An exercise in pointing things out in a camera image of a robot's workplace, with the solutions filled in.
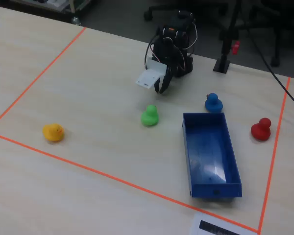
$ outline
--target orange boundary line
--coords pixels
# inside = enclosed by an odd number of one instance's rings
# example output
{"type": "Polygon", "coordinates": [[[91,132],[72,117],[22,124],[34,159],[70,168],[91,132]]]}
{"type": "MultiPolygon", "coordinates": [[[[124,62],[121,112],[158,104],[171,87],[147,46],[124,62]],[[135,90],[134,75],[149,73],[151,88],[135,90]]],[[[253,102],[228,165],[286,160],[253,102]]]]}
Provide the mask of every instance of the orange boundary line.
{"type": "Polygon", "coordinates": [[[38,81],[38,79],[51,67],[51,65],[53,65],[53,63],[59,59],[59,57],[83,34],[83,32],[86,30],[86,28],[83,28],[79,34],[77,34],[75,36],[75,38],[60,52],[60,54],[58,54],[54,60],[52,60],[52,62],[38,75],[38,77],[36,77],[36,79],[34,81],[32,81],[32,83],[19,95],[19,97],[16,98],[16,100],[14,100],[14,102],[12,104],[10,104],[10,106],[0,115],[0,120],[1,118],[3,118],[4,115],[6,115],[7,112],[9,112],[9,110],[20,100],[20,98],[29,90],[29,88],[31,88],[35,82],[38,81]]]}
{"type": "Polygon", "coordinates": [[[96,173],[96,174],[99,174],[99,175],[105,176],[105,177],[107,177],[107,178],[109,178],[109,179],[115,180],[115,181],[117,181],[117,182],[120,182],[120,183],[122,183],[122,184],[125,184],[125,185],[128,185],[128,186],[131,186],[131,187],[133,187],[133,188],[137,188],[137,189],[139,189],[139,190],[141,190],[141,191],[144,191],[144,192],[150,193],[150,194],[152,194],[152,195],[154,195],[154,196],[157,196],[157,197],[160,197],[160,198],[162,198],[162,199],[168,200],[168,201],[170,201],[170,202],[173,202],[173,203],[179,204],[179,205],[181,205],[181,206],[188,207],[188,208],[190,208],[190,209],[193,209],[193,210],[195,210],[195,211],[198,211],[198,212],[201,212],[201,213],[204,213],[204,214],[208,214],[208,215],[210,215],[210,216],[213,216],[213,217],[215,217],[215,218],[218,218],[218,219],[221,219],[221,220],[223,220],[223,221],[229,222],[229,223],[231,223],[231,224],[237,225],[237,226],[239,226],[239,227],[242,227],[242,228],[244,228],[244,229],[250,230],[250,231],[252,231],[252,232],[255,232],[255,233],[257,232],[256,229],[250,228],[250,227],[248,227],[248,226],[246,226],[246,225],[244,225],[244,224],[240,224],[240,223],[238,223],[238,222],[236,222],[236,221],[233,221],[233,220],[230,220],[230,219],[224,218],[224,217],[219,216],[219,215],[217,215],[217,214],[214,214],[214,213],[211,213],[211,212],[208,212],[208,211],[202,210],[202,209],[200,209],[200,208],[197,208],[197,207],[191,206],[191,205],[186,204],[186,203],[184,203],[184,202],[181,202],[181,201],[175,200],[175,199],[173,199],[173,198],[170,198],[170,197],[164,196],[164,195],[159,194],[159,193],[157,193],[157,192],[151,191],[151,190],[149,190],[149,189],[147,189],[147,188],[143,188],[143,187],[141,187],[141,186],[138,186],[138,185],[135,185],[135,184],[130,183],[130,182],[128,182],[128,181],[125,181],[125,180],[119,179],[119,178],[117,178],[117,177],[114,177],[114,176],[112,176],[112,175],[106,174],[106,173],[104,173],[104,172],[101,172],[101,171],[98,171],[98,170],[92,169],[92,168],[90,168],[90,167],[88,167],[88,166],[85,166],[85,165],[82,165],[82,164],[79,164],[79,163],[75,163],[75,162],[70,161],[70,160],[67,160],[67,159],[65,159],[65,158],[58,157],[58,156],[53,155],[53,154],[51,154],[51,153],[47,153],[47,152],[45,152],[45,151],[42,151],[42,150],[39,150],[39,149],[37,149],[37,148],[34,148],[34,147],[31,147],[31,146],[28,146],[28,145],[23,144],[23,143],[20,143],[20,142],[18,142],[18,141],[14,141],[14,140],[9,139],[9,138],[4,137],[4,136],[0,136],[0,139],[3,139],[3,140],[5,140],[5,141],[12,142],[12,143],[14,143],[14,144],[17,144],[17,145],[20,145],[20,146],[25,147],[25,148],[27,148],[27,149],[33,150],[33,151],[35,151],[35,152],[38,152],[38,153],[41,153],[41,154],[47,155],[47,156],[49,156],[49,157],[55,158],[55,159],[57,159],[57,160],[60,160],[60,161],[65,162],[65,163],[68,163],[68,164],[71,164],[71,165],[75,165],[75,166],[77,166],[77,167],[79,167],[79,168],[82,168],[82,169],[85,169],[85,170],[91,171],[91,172],[93,172],[93,173],[96,173]]]}
{"type": "MultiPolygon", "coordinates": [[[[291,78],[289,77],[288,83],[286,85],[287,90],[290,87],[290,82],[291,82],[291,78]]],[[[266,187],[266,192],[265,192],[265,198],[264,198],[264,203],[263,203],[263,207],[261,210],[261,215],[260,215],[260,220],[259,220],[259,225],[258,225],[258,230],[257,230],[257,234],[259,234],[259,235],[261,233],[261,229],[262,229],[263,222],[264,222],[264,216],[265,216],[265,211],[266,211],[266,206],[267,206],[267,201],[268,201],[268,196],[269,196],[269,190],[270,190],[270,184],[271,184],[271,179],[272,179],[275,155],[276,155],[276,150],[278,148],[280,129],[281,129],[281,125],[282,125],[282,118],[283,118],[283,113],[284,113],[284,108],[285,108],[285,103],[286,103],[287,97],[288,97],[288,95],[286,94],[286,92],[284,92],[284,98],[283,98],[283,102],[282,102],[279,123],[278,123],[277,131],[276,131],[275,141],[274,141],[274,147],[273,147],[272,159],[271,159],[270,170],[269,170],[269,177],[268,177],[267,187],[266,187]]]]}

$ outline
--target cable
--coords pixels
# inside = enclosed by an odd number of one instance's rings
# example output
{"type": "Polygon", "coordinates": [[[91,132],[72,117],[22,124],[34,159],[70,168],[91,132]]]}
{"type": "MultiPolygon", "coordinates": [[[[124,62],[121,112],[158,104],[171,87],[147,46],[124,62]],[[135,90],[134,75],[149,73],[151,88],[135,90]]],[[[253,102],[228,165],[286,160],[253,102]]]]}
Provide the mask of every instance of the cable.
{"type": "Polygon", "coordinates": [[[184,55],[183,55],[183,53],[182,53],[180,50],[178,50],[178,51],[181,53],[181,56],[182,56],[182,58],[183,58],[184,69],[182,68],[182,66],[180,66],[180,67],[181,67],[181,69],[182,69],[183,71],[185,71],[185,69],[186,69],[186,66],[185,66],[185,59],[184,59],[184,55]]]}
{"type": "Polygon", "coordinates": [[[194,51],[195,51],[195,45],[193,46],[193,51],[192,51],[192,53],[190,53],[190,54],[188,55],[188,57],[191,57],[191,55],[194,54],[194,51]]]}
{"type": "Polygon", "coordinates": [[[183,50],[187,50],[188,48],[191,48],[195,44],[195,42],[197,41],[198,33],[197,33],[197,29],[196,29],[196,24],[193,23],[193,25],[194,25],[194,28],[195,28],[195,31],[196,31],[196,39],[195,39],[195,41],[193,41],[193,43],[189,47],[183,48],[183,50]]]}
{"type": "Polygon", "coordinates": [[[154,36],[152,37],[151,41],[149,42],[149,44],[148,44],[148,46],[147,46],[146,54],[145,54],[145,63],[144,63],[144,65],[146,64],[146,58],[147,58],[147,54],[148,54],[149,47],[150,47],[152,41],[155,39],[155,37],[157,37],[157,34],[154,35],[154,36]]]}
{"type": "Polygon", "coordinates": [[[174,45],[174,42],[173,42],[173,40],[172,40],[172,38],[170,38],[170,37],[165,37],[165,38],[163,38],[163,39],[170,39],[171,40],[171,42],[172,42],[172,44],[173,44],[173,46],[175,47],[175,48],[177,48],[178,49],[178,51],[180,52],[180,54],[181,54],[181,56],[182,56],[182,58],[183,58],[183,62],[184,62],[184,69],[182,68],[182,66],[180,66],[180,68],[183,70],[183,71],[185,71],[185,69],[186,69],[186,65],[185,65],[185,59],[184,59],[184,55],[183,55],[183,53],[181,52],[181,50],[176,46],[176,45],[174,45]]]}
{"type": "Polygon", "coordinates": [[[152,54],[154,55],[154,57],[156,57],[156,59],[159,61],[159,63],[161,63],[160,60],[159,60],[159,58],[158,58],[158,57],[155,55],[155,53],[153,52],[153,49],[151,48],[151,45],[150,45],[150,50],[151,50],[152,54]]]}
{"type": "Polygon", "coordinates": [[[254,44],[258,54],[260,55],[261,59],[263,60],[263,62],[265,63],[267,69],[271,72],[271,74],[273,75],[273,77],[276,79],[276,81],[280,84],[280,86],[283,88],[283,90],[286,92],[286,94],[288,94],[288,96],[292,99],[292,101],[294,102],[294,98],[293,96],[288,92],[288,90],[283,86],[283,84],[281,83],[281,81],[277,78],[277,76],[274,74],[274,72],[272,71],[270,65],[266,62],[265,60],[265,57],[263,55],[263,53],[260,51],[259,47],[257,46],[253,36],[251,35],[250,31],[249,31],[249,28],[246,26],[246,20],[244,18],[244,15],[243,15],[243,12],[242,12],[242,8],[240,8],[240,13],[241,13],[241,16],[242,16],[242,20],[244,22],[244,26],[248,32],[248,36],[250,37],[252,43],[254,44]]]}

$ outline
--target green rubber duck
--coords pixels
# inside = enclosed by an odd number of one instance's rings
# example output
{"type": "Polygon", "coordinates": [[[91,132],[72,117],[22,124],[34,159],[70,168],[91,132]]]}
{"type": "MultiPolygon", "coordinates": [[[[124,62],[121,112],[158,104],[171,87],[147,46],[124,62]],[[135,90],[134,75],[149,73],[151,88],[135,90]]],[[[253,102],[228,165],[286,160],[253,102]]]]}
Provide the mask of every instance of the green rubber duck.
{"type": "Polygon", "coordinates": [[[152,104],[148,105],[142,114],[142,124],[145,126],[153,126],[158,123],[158,120],[157,107],[152,104]]]}

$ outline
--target blue rubber duck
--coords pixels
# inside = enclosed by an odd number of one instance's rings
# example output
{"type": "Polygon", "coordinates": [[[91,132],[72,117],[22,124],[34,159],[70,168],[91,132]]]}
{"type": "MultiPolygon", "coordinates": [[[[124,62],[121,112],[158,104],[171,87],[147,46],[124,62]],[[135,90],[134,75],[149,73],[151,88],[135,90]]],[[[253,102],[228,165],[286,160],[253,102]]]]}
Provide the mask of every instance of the blue rubber duck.
{"type": "Polygon", "coordinates": [[[217,94],[210,93],[207,95],[205,107],[210,113],[220,113],[223,108],[223,104],[221,100],[218,99],[217,94]]]}

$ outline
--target blue bin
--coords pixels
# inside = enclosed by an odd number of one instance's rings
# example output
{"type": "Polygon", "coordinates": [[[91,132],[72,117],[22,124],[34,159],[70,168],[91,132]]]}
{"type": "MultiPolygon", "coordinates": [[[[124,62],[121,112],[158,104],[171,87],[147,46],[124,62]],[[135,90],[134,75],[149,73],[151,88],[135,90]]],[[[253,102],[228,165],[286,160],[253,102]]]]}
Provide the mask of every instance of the blue bin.
{"type": "Polygon", "coordinates": [[[190,195],[242,196],[242,184],[224,113],[184,113],[183,133],[190,195]]]}

